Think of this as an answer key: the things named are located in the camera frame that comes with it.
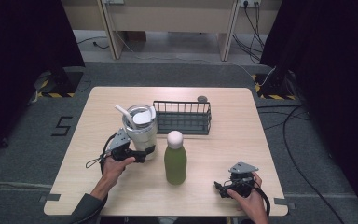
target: black cable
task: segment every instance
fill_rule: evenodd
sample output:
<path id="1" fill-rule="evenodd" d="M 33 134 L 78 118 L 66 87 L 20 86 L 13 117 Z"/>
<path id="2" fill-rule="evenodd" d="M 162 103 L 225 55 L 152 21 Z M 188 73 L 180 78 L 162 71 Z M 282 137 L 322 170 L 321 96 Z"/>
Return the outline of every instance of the black cable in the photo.
<path id="1" fill-rule="evenodd" d="M 264 48 L 264 43 L 263 43 L 263 41 L 261 40 L 261 37 L 260 37 L 260 35 L 259 35 L 259 33 L 258 33 L 258 30 L 256 30 L 255 29 L 255 27 L 254 27 L 254 25 L 253 25 L 253 23 L 252 23 L 252 20 L 251 20 L 251 18 L 249 17 L 249 15 L 248 15 L 248 11 L 246 11 L 246 8 L 247 8 L 247 4 L 243 7 L 243 9 L 245 10 L 245 15 L 246 15 L 246 17 L 248 18 L 248 21 L 251 23 L 251 26 L 252 26 L 252 30 L 254 31 L 254 39 L 256 39 L 258 42 L 259 42 L 259 44 Z M 257 27 L 258 27 L 258 18 L 257 18 L 257 16 L 258 16 L 258 11 L 257 11 L 258 9 L 256 8 L 256 25 L 257 25 Z"/>
<path id="2" fill-rule="evenodd" d="M 91 39 L 100 39 L 100 38 L 107 38 L 107 37 L 106 36 L 94 36 L 94 37 L 91 37 L 91 38 L 84 39 L 84 40 L 82 40 L 80 42 L 77 42 L 77 44 L 81 44 L 81 43 L 83 43 L 85 41 L 88 41 L 88 40 L 91 40 Z"/>
<path id="3" fill-rule="evenodd" d="M 110 136 L 110 137 L 107 139 L 107 141 L 106 141 L 106 143 L 105 143 L 105 145 L 104 145 L 104 147 L 103 147 L 103 152 L 101 153 L 100 157 L 98 157 L 97 159 L 88 161 L 88 162 L 86 163 L 86 168 L 90 168 L 93 164 L 97 163 L 97 161 L 100 161 L 100 163 L 101 163 L 101 161 L 104 161 L 104 155 L 105 155 L 105 151 L 106 151 L 107 145 L 109 144 L 110 141 L 112 141 L 112 139 L 115 138 L 115 136 L 116 136 L 116 133 L 113 134 L 112 136 Z"/>
<path id="4" fill-rule="evenodd" d="M 299 169 L 295 159 L 293 158 L 292 152 L 290 151 L 289 145 L 287 144 L 287 139 L 286 139 L 286 124 L 287 124 L 287 120 L 290 119 L 290 117 L 292 117 L 292 115 L 296 112 L 296 110 L 298 110 L 302 105 L 297 106 L 295 109 L 292 110 L 292 112 L 290 112 L 289 116 L 287 116 L 286 120 L 283 123 L 283 141 L 284 141 L 284 145 L 286 146 L 286 150 L 287 153 L 289 154 L 290 159 L 292 160 L 293 165 L 296 167 L 296 169 L 298 170 L 298 172 L 300 173 L 300 175 L 304 178 L 304 180 L 308 183 L 308 185 L 310 185 L 310 187 L 319 195 L 319 197 L 324 201 L 324 203 L 330 208 L 330 210 L 334 213 L 334 215 L 336 215 L 336 217 L 338 218 L 340 223 L 344 223 L 344 221 L 341 219 L 341 217 L 339 216 L 339 214 L 337 213 L 337 211 L 333 208 L 333 206 L 325 199 L 325 197 L 319 192 L 319 190 L 317 190 L 310 182 L 309 180 L 305 177 L 305 175 L 302 173 L 302 171 Z"/>
<path id="5" fill-rule="evenodd" d="M 247 49 L 247 50 L 250 49 L 250 47 L 246 46 L 245 44 L 243 44 L 243 43 L 238 39 L 237 35 L 234 34 L 233 37 L 234 37 L 234 39 L 235 39 L 235 41 L 237 42 L 238 45 L 240 45 L 241 47 L 244 47 L 244 48 Z M 262 53 L 262 52 L 263 52 L 263 51 L 258 50 L 258 49 L 253 49 L 253 51 L 257 51 L 257 52 L 259 52 L 259 53 Z"/>
<path id="6" fill-rule="evenodd" d="M 303 119 L 303 118 L 298 117 L 298 115 L 300 115 L 300 114 L 294 115 L 294 116 L 292 116 L 290 119 Z M 264 131 L 265 131 L 265 130 L 268 130 L 268 129 L 271 129 L 271 128 L 278 127 L 278 126 L 280 126 L 280 125 L 282 125 L 282 124 L 284 124 L 284 122 L 281 122 L 281 123 L 278 123 L 278 124 L 274 124 L 274 125 L 272 125 L 272 126 L 270 126 L 270 127 L 265 128 Z"/>
<path id="7" fill-rule="evenodd" d="M 248 46 L 244 45 L 242 42 L 240 42 L 240 40 L 237 38 L 236 35 L 233 35 L 233 37 L 234 37 L 234 40 L 237 42 L 238 46 L 240 47 L 240 49 L 242 49 L 243 51 L 245 51 L 246 53 L 248 53 L 249 56 L 251 57 L 251 59 L 252 59 L 252 58 L 255 58 L 255 59 L 257 59 L 258 61 L 260 61 L 260 58 L 259 58 L 257 55 L 255 55 L 254 53 L 252 53 L 250 47 L 248 47 Z"/>
<path id="8" fill-rule="evenodd" d="M 257 109 L 273 108 L 273 107 L 296 107 L 296 106 L 301 106 L 301 105 L 261 105 L 261 106 L 258 106 Z"/>
<path id="9" fill-rule="evenodd" d="M 255 191 L 257 191 L 258 194 L 260 194 L 260 196 L 264 199 L 264 201 L 266 202 L 266 213 L 267 213 L 267 219 L 269 219 L 269 212 L 271 210 L 271 204 L 269 202 L 269 197 L 267 196 L 267 194 L 261 189 L 261 187 L 257 184 L 257 182 L 255 182 L 255 184 L 257 184 L 258 187 L 252 186 L 246 182 L 243 182 L 243 184 L 247 185 L 248 187 L 254 189 Z"/>
<path id="10" fill-rule="evenodd" d="M 288 113 L 283 113 L 283 112 L 278 112 L 278 111 L 264 111 L 264 112 L 258 112 L 259 114 L 281 114 L 281 115 L 289 115 Z M 310 119 L 305 119 L 305 118 L 301 118 L 299 115 L 308 113 L 307 111 L 301 112 L 299 114 L 293 115 L 292 118 L 293 119 L 303 119 L 303 120 L 310 120 Z"/>
<path id="11" fill-rule="evenodd" d="M 109 46 L 106 46 L 106 47 L 101 47 L 99 44 L 97 44 L 97 42 L 92 42 L 92 44 L 95 46 L 95 47 L 98 47 L 98 48 L 100 48 L 100 49 L 107 49 L 107 48 L 109 48 Z"/>

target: human hand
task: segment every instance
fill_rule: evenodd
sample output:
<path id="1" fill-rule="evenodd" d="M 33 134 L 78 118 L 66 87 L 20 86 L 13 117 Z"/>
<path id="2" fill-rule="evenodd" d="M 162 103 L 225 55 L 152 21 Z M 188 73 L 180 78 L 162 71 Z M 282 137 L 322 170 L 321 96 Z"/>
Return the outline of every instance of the human hand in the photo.
<path id="1" fill-rule="evenodd" d="M 109 190 L 117 183 L 118 178 L 123 173 L 127 165 L 135 162 L 134 157 L 129 157 L 124 161 L 115 161 L 109 155 L 106 156 L 103 165 L 103 176 L 90 195 L 103 200 Z"/>
<path id="2" fill-rule="evenodd" d="M 262 180 L 260 176 L 256 172 L 252 172 L 252 174 L 255 177 L 255 188 L 261 188 Z M 269 223 L 263 198 L 255 189 L 252 189 L 251 194 L 247 198 L 242 198 L 240 194 L 232 189 L 228 189 L 227 194 L 240 204 L 238 210 L 243 210 L 254 223 Z"/>

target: white lid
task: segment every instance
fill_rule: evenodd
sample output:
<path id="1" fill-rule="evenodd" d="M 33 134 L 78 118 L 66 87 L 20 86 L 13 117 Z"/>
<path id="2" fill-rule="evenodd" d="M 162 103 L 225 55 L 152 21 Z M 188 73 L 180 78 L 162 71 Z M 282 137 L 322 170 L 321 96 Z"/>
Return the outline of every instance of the white lid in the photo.
<path id="1" fill-rule="evenodd" d="M 183 145 L 183 135 L 178 131 L 171 131 L 167 137 L 168 147 L 178 149 Z"/>

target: black wire basket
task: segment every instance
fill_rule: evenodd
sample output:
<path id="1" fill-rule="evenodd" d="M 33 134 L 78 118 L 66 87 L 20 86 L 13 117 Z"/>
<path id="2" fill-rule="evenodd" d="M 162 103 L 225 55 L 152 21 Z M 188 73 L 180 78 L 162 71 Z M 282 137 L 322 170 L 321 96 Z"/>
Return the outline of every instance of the black wire basket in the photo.
<path id="1" fill-rule="evenodd" d="M 154 101 L 158 133 L 179 131 L 182 134 L 209 134 L 211 104 L 209 102 Z"/>

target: power cord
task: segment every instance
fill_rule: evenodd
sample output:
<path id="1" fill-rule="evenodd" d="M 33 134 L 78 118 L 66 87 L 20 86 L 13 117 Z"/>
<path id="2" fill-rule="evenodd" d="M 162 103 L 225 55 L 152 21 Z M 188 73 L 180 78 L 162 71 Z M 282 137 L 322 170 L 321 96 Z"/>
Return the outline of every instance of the power cord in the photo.
<path id="1" fill-rule="evenodd" d="M 302 173 L 302 171 L 299 169 L 295 159 L 293 158 L 292 152 L 290 151 L 290 147 L 287 143 L 287 139 L 286 139 L 286 124 L 287 121 L 292 117 L 292 115 L 301 107 L 302 105 L 298 105 L 295 109 L 292 110 L 292 112 L 290 112 L 290 114 L 287 116 L 286 120 L 283 122 L 283 141 L 284 141 L 284 145 L 286 147 L 287 153 L 289 154 L 289 157 L 293 163 L 293 165 L 296 167 L 296 169 L 298 170 L 298 172 L 300 173 L 300 175 L 304 178 L 304 180 L 307 182 L 307 184 L 319 195 L 319 197 L 324 201 L 324 203 L 330 208 L 330 210 L 334 213 L 334 215 L 337 217 L 337 219 L 339 220 L 340 223 L 344 223 L 344 221 L 341 219 L 341 217 L 339 216 L 339 214 L 337 213 L 337 211 L 333 208 L 333 206 L 325 199 L 325 197 L 319 192 L 319 190 L 317 190 L 310 182 L 309 180 L 305 177 L 305 175 Z"/>
<path id="2" fill-rule="evenodd" d="M 261 37 L 260 37 L 260 33 L 259 33 L 259 31 L 258 31 L 258 23 L 259 23 L 259 21 L 260 21 L 260 5 L 258 4 L 258 2 L 255 2 L 255 27 L 254 27 L 254 24 L 252 23 L 252 20 L 251 20 L 251 18 L 249 17 L 249 15 L 248 15 L 248 12 L 247 12 L 247 7 L 248 7 L 248 1 L 244 1 L 243 2 L 243 10 L 245 11 L 245 15 L 246 15 L 246 17 L 248 18 L 248 21 L 249 21 L 249 23 L 251 24 L 251 26 L 252 26 L 252 30 L 254 31 L 254 36 L 253 36 L 253 38 L 252 38 L 252 42 L 251 42 L 251 46 L 249 47 L 249 56 L 250 56 L 250 58 L 251 58 L 251 60 L 252 60 L 252 62 L 254 62 L 254 63 L 259 63 L 260 62 L 260 58 L 258 58 L 258 57 L 253 57 L 253 53 L 252 53 L 252 50 L 254 50 L 253 49 L 253 44 L 254 44 L 254 42 L 255 42 L 255 40 L 260 44 L 260 47 L 261 47 L 261 49 L 264 49 L 264 42 L 263 42 L 263 40 L 261 39 Z"/>
<path id="3" fill-rule="evenodd" d="M 84 39 L 84 40 L 82 40 L 82 41 L 79 41 L 79 42 L 77 42 L 77 44 L 84 43 L 84 42 L 86 42 L 86 41 L 88 41 L 88 40 L 91 40 L 91 39 L 101 39 L 101 38 L 107 38 L 107 37 L 106 37 L 106 36 L 94 36 L 94 37 L 87 38 L 87 39 Z"/>

